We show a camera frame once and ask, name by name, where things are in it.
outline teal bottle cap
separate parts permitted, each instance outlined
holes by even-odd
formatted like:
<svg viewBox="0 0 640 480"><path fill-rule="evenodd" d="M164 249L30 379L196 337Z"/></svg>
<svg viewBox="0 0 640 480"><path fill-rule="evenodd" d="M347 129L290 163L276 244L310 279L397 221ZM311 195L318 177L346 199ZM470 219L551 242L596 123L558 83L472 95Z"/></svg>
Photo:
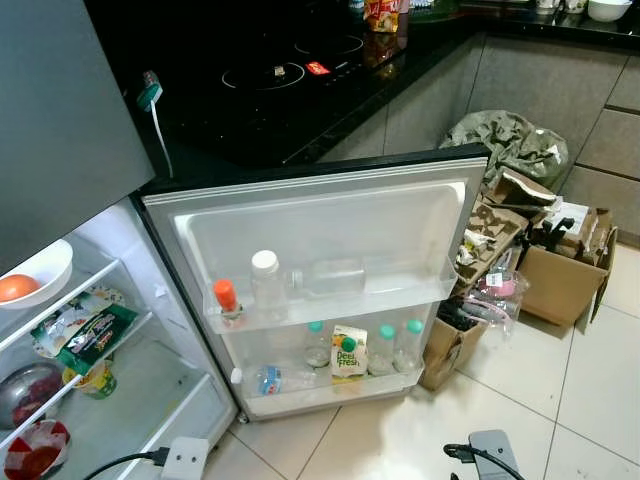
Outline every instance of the teal bottle cap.
<svg viewBox="0 0 640 480"><path fill-rule="evenodd" d="M342 349L347 352L353 352L356 349L358 343L351 337L345 337L342 339Z"/></svg>
<svg viewBox="0 0 640 480"><path fill-rule="evenodd" d="M415 318L409 320L409 323L407 323L407 330L409 330L411 333L421 333L423 328L424 325L422 324L422 322Z"/></svg>
<svg viewBox="0 0 640 480"><path fill-rule="evenodd" d="M380 336L385 340L393 340L396 335L396 329L393 325L380 325Z"/></svg>
<svg viewBox="0 0 640 480"><path fill-rule="evenodd" d="M311 322L307 325L310 332L317 333L321 332L324 328L324 322L322 320L318 320L317 322Z"/></svg>

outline black cable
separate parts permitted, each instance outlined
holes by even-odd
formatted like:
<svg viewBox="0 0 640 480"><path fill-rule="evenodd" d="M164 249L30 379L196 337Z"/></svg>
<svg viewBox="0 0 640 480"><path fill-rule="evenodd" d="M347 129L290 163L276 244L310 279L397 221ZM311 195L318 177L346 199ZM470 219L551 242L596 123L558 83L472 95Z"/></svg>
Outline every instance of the black cable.
<svg viewBox="0 0 640 480"><path fill-rule="evenodd" d="M444 450L444 453L446 453L450 457L454 457L459 460L462 460L462 459L458 456L458 452L472 453L486 460L489 460L491 463L498 465L500 468L502 468L505 472L507 472L516 480L524 480L524 477L522 477L522 475L520 475L518 472L516 472L513 468L511 468L509 465L504 463L499 458L496 458L493 455L491 455L486 450L478 450L477 448L474 448L471 445L456 445L456 444L445 445L443 450Z"/></svg>
<svg viewBox="0 0 640 480"><path fill-rule="evenodd" d="M97 470L94 470L89 475L84 477L83 480L90 480L91 478L97 477L105 470L115 467L116 465L120 465L121 463L125 463L125 462L130 462L131 460L137 460L139 458L146 459L146 460L153 460L154 465L164 466L168 456L169 456L169 449L167 447L160 447L158 450L154 452L133 453L131 455L126 455L124 457L117 458L114 461L101 466Z"/></svg>

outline refrigerator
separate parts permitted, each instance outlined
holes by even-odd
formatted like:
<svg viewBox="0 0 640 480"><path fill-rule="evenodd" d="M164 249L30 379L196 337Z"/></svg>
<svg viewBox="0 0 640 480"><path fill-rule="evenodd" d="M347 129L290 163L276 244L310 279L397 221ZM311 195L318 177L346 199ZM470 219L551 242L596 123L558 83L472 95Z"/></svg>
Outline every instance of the refrigerator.
<svg viewBox="0 0 640 480"><path fill-rule="evenodd" d="M31 330L92 287L117 291L136 318L113 353L113 393L94 399L65 384L17 428L8 446L43 415L69 430L68 458L54 478L82 478L115 457L168 446L177 436L213 446L237 414L259 421L350 402L402 395L422 366L332 385L259 395L251 372L296 369L309 322L401 329L417 318L426 343L482 180L479 147L414 152L244 172L216 186L140 190L155 175L80 0L7 4L0 17L0 276L54 241L73 249L62 290L23 310L0 309L0 381L43 359ZM277 252L283 270L359 259L355 295L291 298L287 315L265 321L253 308L250 260ZM230 278L246 322L222 321L211 287ZM242 381L231 383L232 372ZM109 478L159 478L135 461Z"/></svg>

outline plastic bottle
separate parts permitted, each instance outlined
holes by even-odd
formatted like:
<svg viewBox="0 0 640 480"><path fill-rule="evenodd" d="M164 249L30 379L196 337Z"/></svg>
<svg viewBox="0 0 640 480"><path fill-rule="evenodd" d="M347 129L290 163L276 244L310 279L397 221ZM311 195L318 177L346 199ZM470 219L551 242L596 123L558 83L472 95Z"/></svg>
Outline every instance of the plastic bottle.
<svg viewBox="0 0 640 480"><path fill-rule="evenodd" d="M255 371L245 372L234 368L231 372L231 383L241 384L247 381L250 395L274 395L280 392L294 392L316 386L318 376L313 371L282 368L275 365L263 365Z"/></svg>
<svg viewBox="0 0 640 480"><path fill-rule="evenodd" d="M378 335L369 344L369 373L375 377L395 373L393 368L393 343L396 329L392 325L380 325Z"/></svg>
<svg viewBox="0 0 640 480"><path fill-rule="evenodd" d="M277 255L260 250L251 258L251 287L256 307L261 310L282 309L287 304L285 282Z"/></svg>
<svg viewBox="0 0 640 480"><path fill-rule="evenodd" d="M361 259L322 260L291 272L294 291L307 297L360 293L365 271Z"/></svg>
<svg viewBox="0 0 640 480"><path fill-rule="evenodd" d="M324 322L311 322L307 325L307 338L304 345L304 359L314 368L324 367L331 357L331 341L325 335Z"/></svg>
<svg viewBox="0 0 640 480"><path fill-rule="evenodd" d="M407 322L407 328L398 335L396 350L393 354L393 366L401 373L408 373L420 365L422 351L420 337L424 324L417 319Z"/></svg>
<svg viewBox="0 0 640 480"><path fill-rule="evenodd" d="M242 315L242 305L236 299L231 280L222 278L213 285L213 293L222 308L222 317L229 325L236 324Z"/></svg>

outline white bowl on counter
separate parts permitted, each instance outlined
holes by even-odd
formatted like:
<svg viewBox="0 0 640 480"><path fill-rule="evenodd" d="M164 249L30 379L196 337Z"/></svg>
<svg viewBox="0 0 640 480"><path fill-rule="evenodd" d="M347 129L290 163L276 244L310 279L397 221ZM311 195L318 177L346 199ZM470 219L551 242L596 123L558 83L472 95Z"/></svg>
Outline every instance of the white bowl on counter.
<svg viewBox="0 0 640 480"><path fill-rule="evenodd" d="M73 248L68 242L60 239L3 275L1 278L16 274L28 275L34 278L41 287L24 297L0 302L0 308L18 310L34 307L49 300L69 281L73 265L72 258Z"/></svg>
<svg viewBox="0 0 640 480"><path fill-rule="evenodd" d="M598 22L615 22L627 13L632 3L628 0L589 0L587 13Z"/></svg>

